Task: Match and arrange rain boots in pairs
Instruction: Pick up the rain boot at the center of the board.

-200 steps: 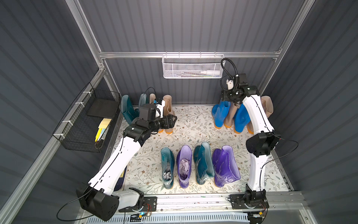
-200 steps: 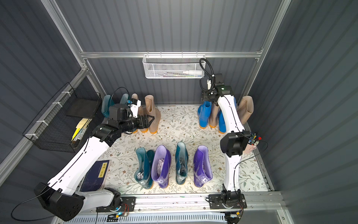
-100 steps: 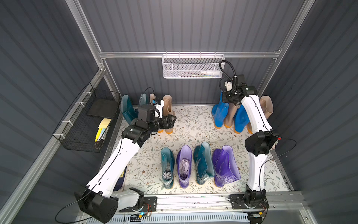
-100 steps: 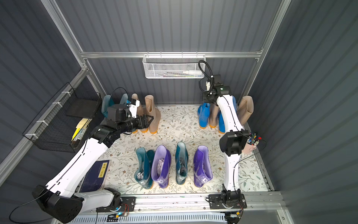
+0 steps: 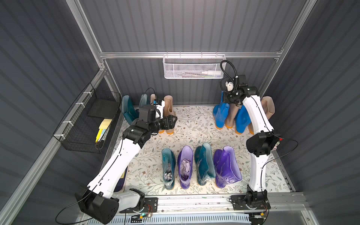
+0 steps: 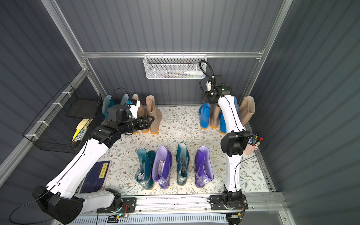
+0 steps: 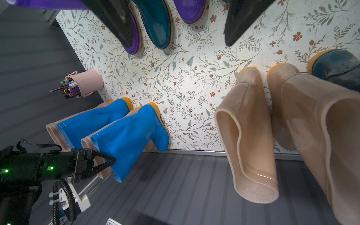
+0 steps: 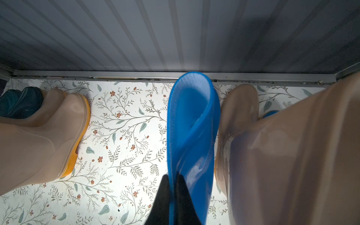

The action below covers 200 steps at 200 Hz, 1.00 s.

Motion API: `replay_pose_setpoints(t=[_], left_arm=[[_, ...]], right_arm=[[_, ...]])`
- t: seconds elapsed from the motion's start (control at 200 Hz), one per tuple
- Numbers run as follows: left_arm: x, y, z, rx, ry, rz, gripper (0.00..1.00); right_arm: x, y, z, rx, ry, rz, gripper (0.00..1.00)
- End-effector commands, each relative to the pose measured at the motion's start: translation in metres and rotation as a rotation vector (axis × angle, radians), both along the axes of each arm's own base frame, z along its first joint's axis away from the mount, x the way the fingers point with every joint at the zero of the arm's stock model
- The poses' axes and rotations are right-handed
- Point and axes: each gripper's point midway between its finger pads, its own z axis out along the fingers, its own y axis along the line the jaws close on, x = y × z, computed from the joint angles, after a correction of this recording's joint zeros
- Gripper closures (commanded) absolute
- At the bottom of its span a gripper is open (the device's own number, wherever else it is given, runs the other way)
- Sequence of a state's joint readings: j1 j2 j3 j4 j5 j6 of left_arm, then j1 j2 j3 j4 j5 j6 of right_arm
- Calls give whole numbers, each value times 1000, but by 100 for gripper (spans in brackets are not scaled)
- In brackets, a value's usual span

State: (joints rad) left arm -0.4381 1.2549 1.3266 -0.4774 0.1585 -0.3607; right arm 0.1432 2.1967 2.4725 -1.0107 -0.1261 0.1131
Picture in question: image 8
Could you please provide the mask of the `blue rain boot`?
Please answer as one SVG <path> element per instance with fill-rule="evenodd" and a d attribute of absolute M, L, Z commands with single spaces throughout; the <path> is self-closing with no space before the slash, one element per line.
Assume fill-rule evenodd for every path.
<path fill-rule="evenodd" d="M 167 168 L 170 219 L 175 224 L 175 184 L 184 177 L 195 211 L 206 223 L 214 176 L 214 144 L 220 103 L 211 80 L 200 72 L 181 76 L 172 87 L 167 110 Z"/>
<path fill-rule="evenodd" d="M 264 114 L 261 119 L 264 119 L 264 118 L 267 118 L 267 117 L 269 117 L 269 116 L 272 116 L 272 115 L 274 115 L 274 114 L 276 114 L 276 113 L 278 113 L 278 112 L 279 112 L 279 110 L 269 111 L 269 112 L 267 112 L 266 114 Z"/>

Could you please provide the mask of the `teal rain boot back row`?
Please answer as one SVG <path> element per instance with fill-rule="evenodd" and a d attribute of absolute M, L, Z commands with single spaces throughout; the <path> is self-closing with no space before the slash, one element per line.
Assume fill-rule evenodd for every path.
<path fill-rule="evenodd" d="M 26 119 L 41 108 L 44 101 L 43 91 L 38 87 L 26 87 L 12 110 L 5 116 L 12 119 Z"/>

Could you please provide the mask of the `teal rain boot carried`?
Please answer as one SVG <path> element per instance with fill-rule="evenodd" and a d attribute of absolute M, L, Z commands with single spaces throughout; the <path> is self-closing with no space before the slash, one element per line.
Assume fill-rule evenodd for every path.
<path fill-rule="evenodd" d="M 5 117 L 15 106 L 21 96 L 19 90 L 7 90 L 1 96 L 1 117 Z"/>

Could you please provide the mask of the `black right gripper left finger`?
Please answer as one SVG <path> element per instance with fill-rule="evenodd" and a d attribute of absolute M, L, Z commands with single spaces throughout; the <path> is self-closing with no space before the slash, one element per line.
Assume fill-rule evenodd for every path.
<path fill-rule="evenodd" d="M 168 175 L 165 174 L 158 188 L 152 210 L 145 225 L 168 225 L 169 224 L 170 185 Z"/>

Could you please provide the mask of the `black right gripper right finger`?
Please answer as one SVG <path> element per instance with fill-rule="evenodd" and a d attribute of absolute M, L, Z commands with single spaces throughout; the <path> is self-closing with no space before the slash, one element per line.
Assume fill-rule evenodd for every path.
<path fill-rule="evenodd" d="M 176 225 L 201 225 L 195 211 L 184 177 L 177 174 L 175 184 L 175 224 Z"/>

